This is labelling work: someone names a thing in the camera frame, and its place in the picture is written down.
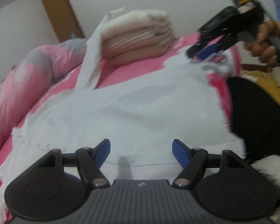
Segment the operator right hand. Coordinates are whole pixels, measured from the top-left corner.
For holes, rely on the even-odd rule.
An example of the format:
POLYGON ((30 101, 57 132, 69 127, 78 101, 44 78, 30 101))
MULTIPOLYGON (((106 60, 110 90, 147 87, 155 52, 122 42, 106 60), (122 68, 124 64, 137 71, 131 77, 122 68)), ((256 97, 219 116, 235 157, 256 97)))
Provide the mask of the operator right hand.
POLYGON ((280 22, 267 21, 258 27, 257 43, 245 43, 245 50, 249 51, 252 57, 258 57, 261 63, 268 67, 275 67, 278 56, 276 47, 265 42, 268 36, 276 35, 280 38, 280 22))

